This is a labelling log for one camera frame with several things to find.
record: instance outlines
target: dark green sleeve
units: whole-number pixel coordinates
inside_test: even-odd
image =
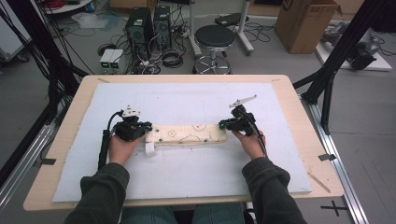
[[[81,200],[64,223],[118,223],[128,182],[128,171],[117,163],[82,177]]]
[[[242,173],[247,181],[257,223],[306,223],[287,186],[290,175],[267,158],[248,163]]]

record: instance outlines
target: black tape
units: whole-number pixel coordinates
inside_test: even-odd
[[[42,165],[53,165],[53,164],[55,164],[55,162],[56,162],[56,159],[43,159],[41,161],[41,164]]]
[[[335,160],[335,159],[337,159],[333,154],[331,154],[331,155],[329,155],[329,154],[323,154],[323,155],[320,155],[320,156],[318,156],[319,157],[319,159],[321,160],[321,161],[326,161],[326,160],[329,160],[329,161],[332,161],[332,160]]]
[[[335,214],[336,214],[338,217],[340,216],[340,213],[338,212],[338,210],[345,210],[345,211],[348,210],[347,207],[339,207],[339,206],[336,206],[334,201],[332,201],[332,206],[321,206],[320,208],[321,208],[321,209],[332,209],[332,210],[334,210]]]

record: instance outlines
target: white sheet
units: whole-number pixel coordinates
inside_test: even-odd
[[[140,121],[157,125],[213,124],[233,117],[229,105],[236,99],[253,95],[258,98],[244,106],[267,137],[269,158],[290,173],[290,193],[311,191],[271,84],[104,83],[98,85],[79,127],[53,201],[79,201],[80,179],[97,169],[102,130],[110,116],[125,106],[140,110]],[[154,157],[147,157],[144,144],[139,145],[126,164],[131,174],[126,199],[248,195],[241,170],[249,157],[227,133],[223,144],[158,147]]]

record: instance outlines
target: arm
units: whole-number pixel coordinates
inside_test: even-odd
[[[289,173],[265,158],[257,135],[233,134],[251,158],[242,174],[247,181],[258,223],[306,223],[296,202],[289,195]]]
[[[118,223],[129,182],[128,171],[123,165],[142,139],[124,142],[116,135],[111,138],[110,163],[94,176],[81,178],[81,200],[64,223]]]

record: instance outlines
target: person's right hand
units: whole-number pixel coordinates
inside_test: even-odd
[[[251,136],[245,136],[240,132],[233,131],[233,135],[241,141],[242,148],[246,151],[249,157],[254,160],[259,157],[265,157],[262,147],[260,146],[259,137],[262,137],[262,141],[265,144],[265,135],[260,131],[261,136],[253,134]]]
[[[110,140],[110,146],[108,149],[108,157],[110,162],[115,162],[120,165],[124,165],[125,162],[134,153],[134,148],[145,138],[145,135],[135,139],[132,142],[125,142],[118,136],[113,135]]]

